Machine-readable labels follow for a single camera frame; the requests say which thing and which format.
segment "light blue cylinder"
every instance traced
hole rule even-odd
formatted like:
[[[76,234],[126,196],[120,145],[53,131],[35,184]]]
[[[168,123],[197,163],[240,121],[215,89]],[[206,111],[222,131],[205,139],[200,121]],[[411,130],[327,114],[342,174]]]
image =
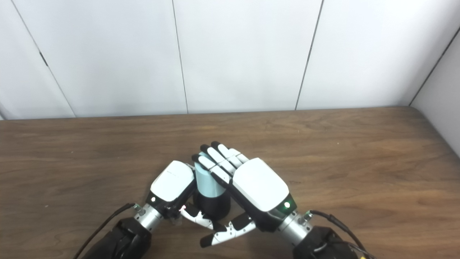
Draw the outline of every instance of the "light blue cylinder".
[[[200,152],[200,155],[211,159],[204,152]],[[203,167],[197,162],[195,162],[195,172],[196,185],[198,187],[198,191],[200,192],[200,194],[208,198],[214,198],[224,193],[225,189],[222,186],[220,186],[216,182],[216,180],[214,180],[214,178],[211,176],[208,170],[203,169]]]

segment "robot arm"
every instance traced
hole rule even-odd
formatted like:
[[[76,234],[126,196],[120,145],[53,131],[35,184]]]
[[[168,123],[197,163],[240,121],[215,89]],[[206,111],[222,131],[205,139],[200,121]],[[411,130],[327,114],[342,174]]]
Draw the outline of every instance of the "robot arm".
[[[202,247],[258,228],[276,233],[292,244],[295,259],[357,259],[355,252],[331,228],[313,226],[308,221],[311,213],[298,213],[286,183],[264,161],[248,159],[216,141],[211,146],[202,145],[201,150],[209,157],[195,154],[192,160],[208,169],[245,210],[225,229],[202,238]]]
[[[150,248],[156,227],[163,219],[178,218],[195,189],[192,168],[173,161],[151,184],[145,206],[138,207],[134,217],[121,219],[83,259],[140,259]]]

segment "wooden table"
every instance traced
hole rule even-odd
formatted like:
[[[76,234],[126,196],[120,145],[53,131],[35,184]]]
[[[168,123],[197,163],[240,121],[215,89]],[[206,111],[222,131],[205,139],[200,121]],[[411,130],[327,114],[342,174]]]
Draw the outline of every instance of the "wooden table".
[[[334,214],[378,258],[460,257],[460,160],[417,110],[394,107],[1,121],[0,258],[71,258],[213,140],[265,160],[299,210]],[[165,221],[144,258],[291,258],[273,234],[200,248],[209,233]]]

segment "white wall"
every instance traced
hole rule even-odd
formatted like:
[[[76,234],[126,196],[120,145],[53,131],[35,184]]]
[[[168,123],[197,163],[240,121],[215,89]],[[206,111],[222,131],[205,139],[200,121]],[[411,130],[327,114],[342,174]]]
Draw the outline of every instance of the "white wall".
[[[5,0],[0,15],[0,114],[86,117],[408,105],[460,1]]]
[[[74,117],[10,1],[0,1],[0,112],[5,119]]]
[[[190,112],[293,110],[321,0],[175,0]]]
[[[458,0],[325,0],[298,109],[408,105],[459,11]]]
[[[186,113],[171,0],[14,0],[78,117]]]
[[[419,109],[460,155],[460,35],[452,41],[411,106]]]

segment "black cylinder base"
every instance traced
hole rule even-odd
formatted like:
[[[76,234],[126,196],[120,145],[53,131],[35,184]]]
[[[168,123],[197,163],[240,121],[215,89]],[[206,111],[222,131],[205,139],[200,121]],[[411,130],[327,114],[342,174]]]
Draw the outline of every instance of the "black cylinder base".
[[[226,190],[220,196],[209,198],[197,191],[193,195],[193,203],[210,220],[221,220],[230,212],[230,193]]]

